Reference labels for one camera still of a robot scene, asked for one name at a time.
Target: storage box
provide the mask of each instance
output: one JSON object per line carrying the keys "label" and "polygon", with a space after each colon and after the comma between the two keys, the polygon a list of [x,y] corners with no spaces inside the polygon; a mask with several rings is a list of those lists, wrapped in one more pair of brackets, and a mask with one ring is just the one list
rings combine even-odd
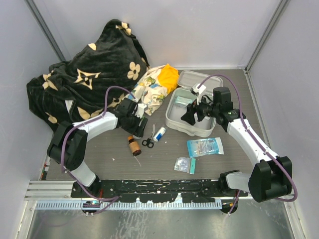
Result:
{"label": "storage box", "polygon": [[[196,96],[190,92],[190,89],[196,83],[201,83],[207,76],[208,75],[206,74],[201,74],[194,71],[182,71],[177,81],[181,88],[177,88],[173,92],[166,110],[165,123],[168,127],[187,133],[190,136],[197,135],[200,137],[208,137],[211,135],[216,125],[215,118],[205,117],[203,121],[197,122],[197,115],[195,115],[196,124],[190,125],[180,119],[186,113],[186,106],[175,103],[178,96],[194,101]],[[206,86],[204,94],[212,98],[213,89],[223,86],[223,80],[219,77],[211,77],[205,82],[204,85]]]}

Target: orange fabric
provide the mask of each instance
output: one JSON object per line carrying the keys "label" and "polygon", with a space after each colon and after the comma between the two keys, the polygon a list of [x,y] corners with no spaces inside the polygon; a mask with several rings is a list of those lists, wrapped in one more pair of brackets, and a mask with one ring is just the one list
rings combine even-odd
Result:
{"label": "orange fabric", "polygon": [[177,88],[177,80],[178,80],[178,70],[169,64],[164,66],[164,68],[161,70],[158,81],[161,86],[164,86],[167,88],[167,94],[172,92]]}

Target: clear lid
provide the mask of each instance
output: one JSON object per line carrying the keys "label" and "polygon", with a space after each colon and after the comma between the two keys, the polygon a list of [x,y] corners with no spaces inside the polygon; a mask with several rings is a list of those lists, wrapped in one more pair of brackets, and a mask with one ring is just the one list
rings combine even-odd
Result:
{"label": "clear lid", "polygon": [[[194,72],[194,71],[182,71],[178,78],[178,85],[182,86],[183,88],[190,89],[196,83],[201,83],[207,76],[206,74]],[[206,92],[213,94],[213,89],[216,87],[221,87],[224,85],[223,80],[220,77],[214,76],[209,78],[205,84]]]}

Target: floor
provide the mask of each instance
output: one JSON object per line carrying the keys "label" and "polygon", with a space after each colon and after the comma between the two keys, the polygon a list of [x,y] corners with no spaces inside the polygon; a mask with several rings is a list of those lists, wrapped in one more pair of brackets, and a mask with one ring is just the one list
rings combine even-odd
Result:
{"label": "floor", "polygon": [[[243,70],[202,70],[198,72],[204,74],[221,73],[233,79],[241,94],[243,112],[253,129],[261,137],[256,111]],[[236,93],[226,79],[224,79],[224,86],[229,87],[234,107],[237,108]],[[163,105],[152,116],[148,116],[149,121],[143,139],[150,135],[153,123],[156,123],[157,129],[165,125],[165,112],[170,97],[171,94],[164,99]],[[218,125],[216,125],[210,137],[221,138],[225,154],[199,157],[194,175],[174,171],[174,164],[177,158],[188,156],[186,142],[200,137],[191,137],[183,132],[169,128],[163,138],[152,149],[142,146],[143,139],[140,139],[138,142],[142,149],[142,154],[137,157],[141,164],[140,166],[129,150],[128,136],[129,134],[124,130],[115,129],[105,132],[88,142],[85,162],[100,179],[218,179],[220,173],[231,170],[240,170],[244,173],[252,171],[252,165],[244,151]],[[68,176],[61,174],[58,164],[51,162],[47,179],[68,179]]]}
{"label": "floor", "polygon": [[284,204],[241,199],[219,210],[35,211],[28,239],[293,239]]}

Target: scissors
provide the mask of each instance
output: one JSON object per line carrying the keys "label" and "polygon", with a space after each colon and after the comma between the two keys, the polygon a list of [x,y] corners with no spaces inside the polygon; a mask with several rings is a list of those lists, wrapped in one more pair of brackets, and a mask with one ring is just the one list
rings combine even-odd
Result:
{"label": "scissors", "polygon": [[153,131],[152,131],[151,135],[149,136],[148,139],[144,139],[142,141],[142,145],[147,146],[148,148],[153,148],[154,143],[152,142],[152,138],[153,138],[154,134],[155,134],[155,124],[153,124]]}

